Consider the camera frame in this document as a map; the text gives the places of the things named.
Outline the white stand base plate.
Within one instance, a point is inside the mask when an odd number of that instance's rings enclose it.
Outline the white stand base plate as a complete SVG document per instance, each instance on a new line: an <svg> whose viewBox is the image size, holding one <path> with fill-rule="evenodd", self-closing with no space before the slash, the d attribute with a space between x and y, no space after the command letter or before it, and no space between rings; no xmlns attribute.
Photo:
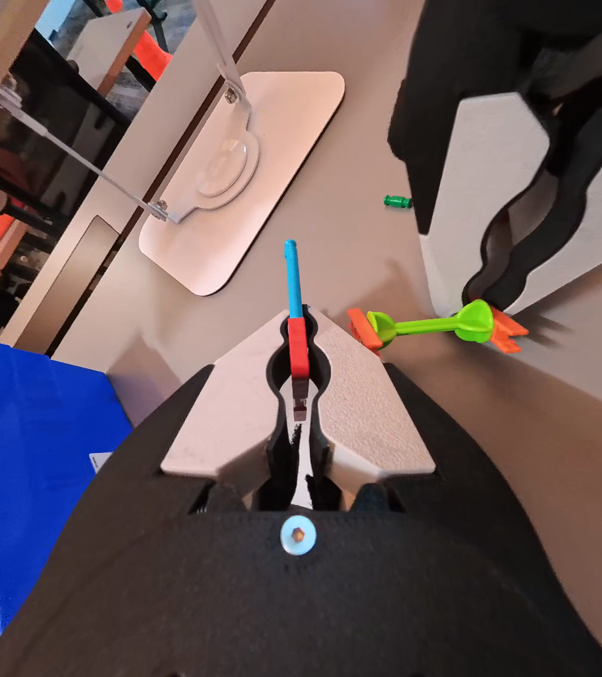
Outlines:
<svg viewBox="0 0 602 677"><path fill-rule="evenodd" d="M0 108L144 209L140 251L200 297L221 290L274 211L343 100L337 72L238 73L209 1L193 2L225 78L204 123L161 199L145 202L22 110L0 85Z"/></svg>

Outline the blue plastic bin with label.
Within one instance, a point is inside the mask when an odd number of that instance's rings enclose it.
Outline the blue plastic bin with label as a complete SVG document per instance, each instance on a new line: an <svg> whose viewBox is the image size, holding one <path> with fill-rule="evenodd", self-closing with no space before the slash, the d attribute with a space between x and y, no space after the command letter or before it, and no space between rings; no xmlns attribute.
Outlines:
<svg viewBox="0 0 602 677"><path fill-rule="evenodd" d="M0 636L131 430L104 373L0 344Z"/></svg>

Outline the rectangular table hatch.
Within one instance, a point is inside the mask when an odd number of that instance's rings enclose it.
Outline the rectangular table hatch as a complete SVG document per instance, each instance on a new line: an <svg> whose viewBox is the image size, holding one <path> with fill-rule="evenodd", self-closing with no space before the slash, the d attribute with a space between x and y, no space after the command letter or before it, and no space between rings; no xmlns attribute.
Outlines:
<svg viewBox="0 0 602 677"><path fill-rule="evenodd" d="M2 330L0 344L33 353L53 351L118 235L98 215L87 225L73 221Z"/></svg>

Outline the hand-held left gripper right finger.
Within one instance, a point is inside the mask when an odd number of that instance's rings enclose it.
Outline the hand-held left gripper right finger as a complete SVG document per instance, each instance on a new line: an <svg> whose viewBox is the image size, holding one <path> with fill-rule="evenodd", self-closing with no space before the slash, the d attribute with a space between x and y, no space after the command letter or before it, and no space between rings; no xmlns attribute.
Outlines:
<svg viewBox="0 0 602 677"><path fill-rule="evenodd" d="M339 491L349 509L360 488L393 477L436 470L422 436L379 354L322 312L307 307L308 347L317 365L311 414L316 472Z"/></svg>

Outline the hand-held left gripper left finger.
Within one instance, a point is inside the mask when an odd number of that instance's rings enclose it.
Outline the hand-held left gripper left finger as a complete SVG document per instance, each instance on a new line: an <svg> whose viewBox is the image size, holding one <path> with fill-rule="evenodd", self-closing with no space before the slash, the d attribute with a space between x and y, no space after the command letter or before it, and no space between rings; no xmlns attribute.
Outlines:
<svg viewBox="0 0 602 677"><path fill-rule="evenodd" d="M166 475L212 480L261 511L287 511L297 487L302 425L280 392L290 378L280 312L212 370L161 462Z"/></svg>

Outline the lime green spool rod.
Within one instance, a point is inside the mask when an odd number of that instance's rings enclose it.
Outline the lime green spool rod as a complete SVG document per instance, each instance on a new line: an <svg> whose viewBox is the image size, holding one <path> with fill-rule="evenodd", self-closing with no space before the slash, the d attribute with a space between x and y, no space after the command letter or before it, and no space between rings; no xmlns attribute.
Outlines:
<svg viewBox="0 0 602 677"><path fill-rule="evenodd" d="M385 313L369 311L366 314L383 347L387 347L399 336L454 333L462 341L485 343L494 331L492 309L483 300L474 300L463 306L451 317L395 322Z"/></svg>

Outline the teal plastic panel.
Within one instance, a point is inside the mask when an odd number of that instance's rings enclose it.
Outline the teal plastic panel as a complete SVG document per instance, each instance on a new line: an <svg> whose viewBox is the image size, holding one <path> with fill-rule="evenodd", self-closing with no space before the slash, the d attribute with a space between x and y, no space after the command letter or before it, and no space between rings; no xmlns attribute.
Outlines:
<svg viewBox="0 0 602 677"><path fill-rule="evenodd" d="M300 270L297 256L297 243L295 240L288 239L285 241L284 256L287 274L289 318L303 318L304 311L300 289Z"/></svg>

